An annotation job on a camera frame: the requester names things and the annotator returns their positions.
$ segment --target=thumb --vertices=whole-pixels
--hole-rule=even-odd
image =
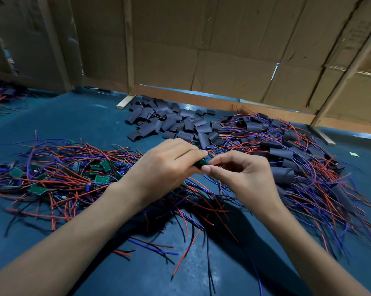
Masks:
[[[202,172],[222,181],[224,184],[229,184],[230,178],[232,177],[232,172],[214,165],[203,165],[201,168]]]

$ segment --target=hand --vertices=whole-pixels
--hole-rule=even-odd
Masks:
[[[229,151],[214,157],[209,164],[201,170],[228,185],[237,199],[258,219],[274,214],[277,210],[287,210],[277,193],[266,158]]]
[[[138,197],[144,208],[194,173],[202,174],[193,164],[207,154],[181,138],[168,139],[149,150],[114,185],[125,188],[129,197]]]

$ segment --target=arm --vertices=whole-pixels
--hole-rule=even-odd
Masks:
[[[229,185],[237,199],[282,245],[314,295],[371,295],[326,253],[281,202],[266,158],[230,151],[202,167]]]
[[[0,271],[0,295],[66,295],[96,254],[134,214],[190,175],[207,155],[182,139],[148,151],[89,208]]]

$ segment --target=forearm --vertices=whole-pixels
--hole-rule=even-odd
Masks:
[[[116,230],[140,211],[116,183],[101,198],[0,271],[0,295],[65,295]]]
[[[261,220],[282,245],[314,295],[370,295],[286,209]]]

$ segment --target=wooden post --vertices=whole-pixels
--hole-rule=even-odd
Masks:
[[[124,109],[126,105],[135,97],[134,94],[134,66],[133,66],[133,29],[132,29],[132,1],[123,0],[124,19],[125,19],[125,44],[127,48],[127,67],[128,67],[128,96],[118,105],[118,109]]]
[[[51,43],[52,50],[54,52],[55,61],[57,62],[58,70],[61,75],[62,82],[64,84],[65,90],[73,90],[73,86],[70,83],[69,75],[67,73],[66,64],[64,56],[62,54],[62,49],[60,42],[58,40],[57,32],[52,21],[51,12],[47,0],[37,0],[39,3],[39,8],[43,16],[44,24],[47,29],[47,34]]]
[[[316,131],[316,133],[319,134],[321,138],[329,145],[335,145],[335,143],[331,139],[329,139],[328,136],[322,133],[320,129],[317,129],[316,127],[328,113],[329,109],[331,109],[333,103],[339,97],[340,93],[347,85],[349,79],[351,79],[351,77],[357,72],[359,66],[365,60],[366,56],[370,51],[371,51],[371,34],[364,43],[364,45],[362,46],[362,48],[359,50],[353,62],[351,62],[350,66],[344,73],[343,77],[340,79],[339,83],[336,85],[335,89],[332,91],[331,95],[327,98],[324,105],[321,107],[320,111],[310,124],[310,127],[314,131]]]

